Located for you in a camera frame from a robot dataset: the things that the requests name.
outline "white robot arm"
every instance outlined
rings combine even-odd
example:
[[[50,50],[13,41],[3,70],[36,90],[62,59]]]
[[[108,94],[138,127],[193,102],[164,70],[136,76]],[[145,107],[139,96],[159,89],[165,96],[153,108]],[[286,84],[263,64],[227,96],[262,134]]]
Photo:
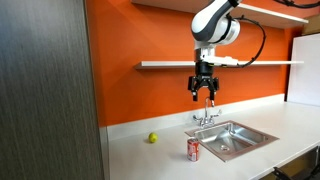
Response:
[[[232,43],[240,32],[240,24],[229,16],[242,0],[213,0],[197,13],[192,21],[192,35],[195,39],[195,74],[189,77],[188,90],[193,100],[198,100],[198,90],[208,87],[210,100],[219,89],[218,78],[212,78],[214,65],[236,65],[231,57],[216,57],[216,45]]]

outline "tennis ball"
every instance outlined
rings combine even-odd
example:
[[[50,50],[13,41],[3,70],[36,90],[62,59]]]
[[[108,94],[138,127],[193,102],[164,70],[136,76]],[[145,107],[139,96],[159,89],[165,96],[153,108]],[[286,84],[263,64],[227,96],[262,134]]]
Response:
[[[155,143],[158,140],[158,135],[156,133],[150,133],[149,134],[149,142]]]

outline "white countertop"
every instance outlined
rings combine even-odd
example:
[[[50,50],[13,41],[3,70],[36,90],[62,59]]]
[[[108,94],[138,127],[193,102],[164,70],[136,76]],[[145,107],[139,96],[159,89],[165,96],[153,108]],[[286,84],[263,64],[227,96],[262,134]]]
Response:
[[[185,131],[194,123],[155,131],[158,141],[148,143],[148,134],[109,141],[111,180],[168,179],[259,179],[320,144],[320,107],[274,103],[222,115],[215,121],[233,120],[276,136],[276,140],[240,157],[223,162],[200,146],[197,162],[187,159]]]

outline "red soda can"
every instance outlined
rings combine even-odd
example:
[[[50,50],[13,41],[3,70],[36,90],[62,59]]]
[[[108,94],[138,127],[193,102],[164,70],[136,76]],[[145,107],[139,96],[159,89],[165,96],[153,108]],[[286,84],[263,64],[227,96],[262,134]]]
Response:
[[[199,159],[199,141],[195,137],[188,138],[188,159],[190,161],[198,161]]]

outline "kitchen sink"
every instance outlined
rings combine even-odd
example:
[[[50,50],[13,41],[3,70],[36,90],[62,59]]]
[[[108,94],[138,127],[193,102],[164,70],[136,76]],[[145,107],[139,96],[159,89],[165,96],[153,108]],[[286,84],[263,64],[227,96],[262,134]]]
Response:
[[[234,121],[185,132],[224,162],[267,145],[279,138]]]

